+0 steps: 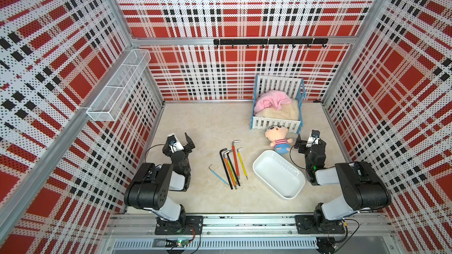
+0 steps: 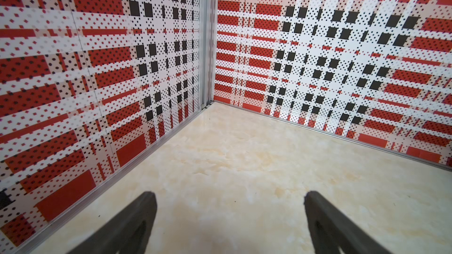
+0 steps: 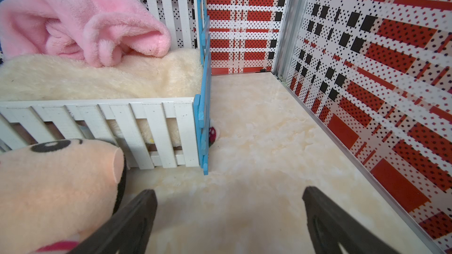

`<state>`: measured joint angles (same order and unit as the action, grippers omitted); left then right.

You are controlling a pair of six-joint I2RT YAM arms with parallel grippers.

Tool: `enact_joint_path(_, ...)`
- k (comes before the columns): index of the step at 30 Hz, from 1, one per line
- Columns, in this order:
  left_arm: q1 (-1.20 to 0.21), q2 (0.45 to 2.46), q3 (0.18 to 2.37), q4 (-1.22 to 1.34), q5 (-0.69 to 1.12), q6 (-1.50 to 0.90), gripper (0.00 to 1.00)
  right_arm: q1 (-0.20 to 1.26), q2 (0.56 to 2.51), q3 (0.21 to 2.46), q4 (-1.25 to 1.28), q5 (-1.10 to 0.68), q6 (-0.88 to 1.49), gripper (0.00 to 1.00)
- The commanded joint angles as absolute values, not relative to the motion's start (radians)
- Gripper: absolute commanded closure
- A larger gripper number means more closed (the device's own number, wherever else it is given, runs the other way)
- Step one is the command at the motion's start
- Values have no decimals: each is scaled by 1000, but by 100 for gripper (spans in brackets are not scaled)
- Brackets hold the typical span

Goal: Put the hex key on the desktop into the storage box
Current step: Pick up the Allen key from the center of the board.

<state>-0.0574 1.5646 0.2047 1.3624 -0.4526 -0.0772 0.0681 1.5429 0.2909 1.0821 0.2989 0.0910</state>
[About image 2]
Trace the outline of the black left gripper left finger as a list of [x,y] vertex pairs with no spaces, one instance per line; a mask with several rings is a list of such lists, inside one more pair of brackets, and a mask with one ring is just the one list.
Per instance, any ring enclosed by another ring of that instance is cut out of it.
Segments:
[[157,214],[155,193],[144,192],[71,254],[143,254]]

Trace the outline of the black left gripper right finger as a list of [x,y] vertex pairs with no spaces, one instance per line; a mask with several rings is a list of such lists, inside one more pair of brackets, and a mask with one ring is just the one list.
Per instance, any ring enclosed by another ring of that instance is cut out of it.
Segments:
[[315,253],[389,253],[319,192],[309,191],[304,206]]

